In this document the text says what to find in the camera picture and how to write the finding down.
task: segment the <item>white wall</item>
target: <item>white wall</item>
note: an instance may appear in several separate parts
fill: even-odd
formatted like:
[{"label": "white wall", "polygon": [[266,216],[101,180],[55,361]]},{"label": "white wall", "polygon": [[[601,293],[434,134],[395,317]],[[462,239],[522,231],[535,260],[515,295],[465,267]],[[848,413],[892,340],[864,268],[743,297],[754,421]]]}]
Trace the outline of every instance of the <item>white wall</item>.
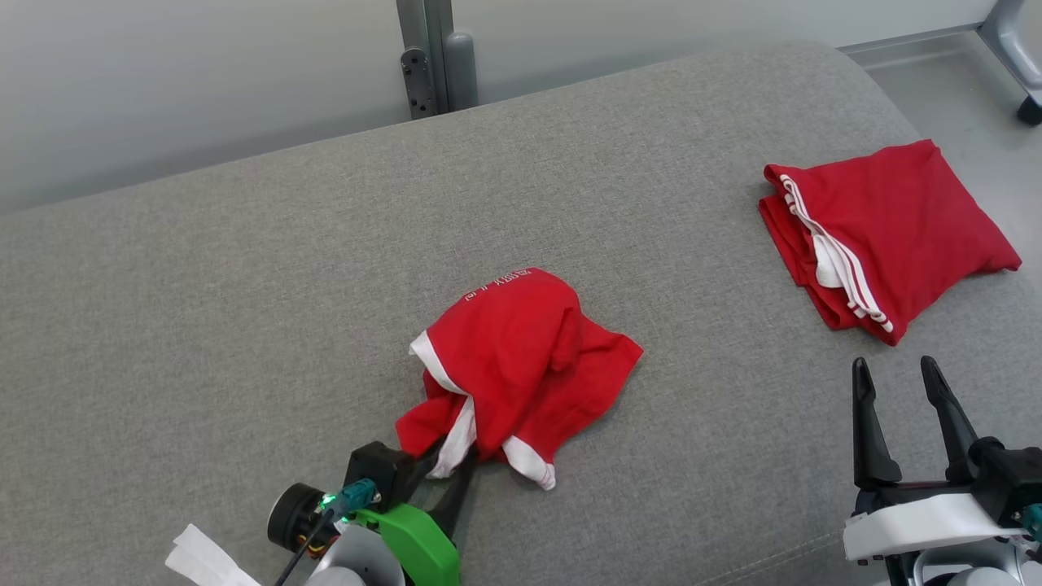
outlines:
[{"label": "white wall", "polygon": [[709,49],[833,47],[981,22],[994,0],[453,0],[481,103]]},{"label": "white wall", "polygon": [[402,50],[392,0],[0,0],[0,213],[408,120]]}]

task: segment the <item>teal connector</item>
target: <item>teal connector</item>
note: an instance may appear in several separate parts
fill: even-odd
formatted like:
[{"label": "teal connector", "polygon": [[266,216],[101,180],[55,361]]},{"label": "teal connector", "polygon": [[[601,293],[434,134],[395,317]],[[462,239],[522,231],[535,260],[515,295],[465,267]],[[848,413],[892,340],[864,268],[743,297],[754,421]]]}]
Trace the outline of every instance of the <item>teal connector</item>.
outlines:
[{"label": "teal connector", "polygon": [[1039,534],[1042,533],[1042,505],[1036,504],[1024,509],[1020,515],[1020,524],[1024,526],[1032,539],[1038,541]]},{"label": "teal connector", "polygon": [[323,511],[332,509],[334,518],[343,517],[348,513],[365,509],[372,505],[375,497],[376,484],[369,479],[362,479],[358,482],[345,486],[337,494],[326,494],[319,504],[319,507]]}]

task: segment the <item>gray couch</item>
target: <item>gray couch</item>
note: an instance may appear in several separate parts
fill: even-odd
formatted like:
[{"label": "gray couch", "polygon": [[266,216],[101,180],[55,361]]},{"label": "gray couch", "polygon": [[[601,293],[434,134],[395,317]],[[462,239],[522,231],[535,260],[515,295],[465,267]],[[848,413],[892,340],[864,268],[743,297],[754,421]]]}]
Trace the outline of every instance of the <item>gray couch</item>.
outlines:
[{"label": "gray couch", "polygon": [[0,218],[0,582],[176,585],[194,522],[262,583],[275,497],[336,488],[421,400],[406,345],[512,269],[646,350],[544,492],[475,479],[467,585],[871,584],[843,559],[850,362],[940,479],[918,359],[982,435],[1038,443],[1039,302],[965,280],[897,348],[828,331],[756,211],[767,163],[919,137],[847,57],[708,54]]}]

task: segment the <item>red cloth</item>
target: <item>red cloth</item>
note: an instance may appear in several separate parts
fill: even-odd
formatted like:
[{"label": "red cloth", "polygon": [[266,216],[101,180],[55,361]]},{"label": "red cloth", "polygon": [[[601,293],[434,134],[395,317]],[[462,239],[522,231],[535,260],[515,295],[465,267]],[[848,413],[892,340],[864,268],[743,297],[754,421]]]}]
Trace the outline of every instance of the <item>red cloth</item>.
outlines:
[{"label": "red cloth", "polygon": [[[963,277],[1020,267],[932,141],[811,169],[768,165],[764,176],[777,191],[760,213],[793,280],[834,329],[861,324],[896,345]],[[821,246],[836,245],[850,291],[820,283],[812,231]]]},{"label": "red cloth", "polygon": [[476,439],[482,459],[504,457],[544,488],[553,486],[557,448],[614,405],[643,352],[582,315],[575,291],[537,268],[468,293],[411,349],[427,367],[427,400],[398,420],[402,449],[419,456],[448,435],[445,475]]}]

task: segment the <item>black cable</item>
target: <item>black cable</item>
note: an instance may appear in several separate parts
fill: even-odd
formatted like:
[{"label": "black cable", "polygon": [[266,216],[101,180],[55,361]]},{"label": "black cable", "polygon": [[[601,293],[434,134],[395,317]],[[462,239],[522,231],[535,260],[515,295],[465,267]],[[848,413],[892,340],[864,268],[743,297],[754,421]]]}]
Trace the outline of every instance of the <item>black cable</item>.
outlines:
[{"label": "black cable", "polygon": [[312,542],[313,539],[315,539],[315,536],[318,535],[320,531],[322,531],[322,528],[325,527],[325,523],[329,522],[329,519],[332,518],[332,513],[333,513],[332,507],[329,507],[328,509],[325,510],[324,513],[322,513],[322,517],[319,519],[319,522],[315,523],[315,529],[312,530],[311,535],[307,536],[307,539],[304,539],[304,542],[300,544],[300,548],[297,550],[297,553],[293,555],[293,559],[290,560],[290,563],[287,564],[286,569],[282,570],[282,576],[279,576],[278,580],[275,581],[275,586],[282,586],[282,584],[286,584],[286,579],[289,578],[290,573],[293,572],[293,568],[297,567],[297,562],[299,562],[300,558],[304,556],[304,552],[307,551],[307,545]]}]

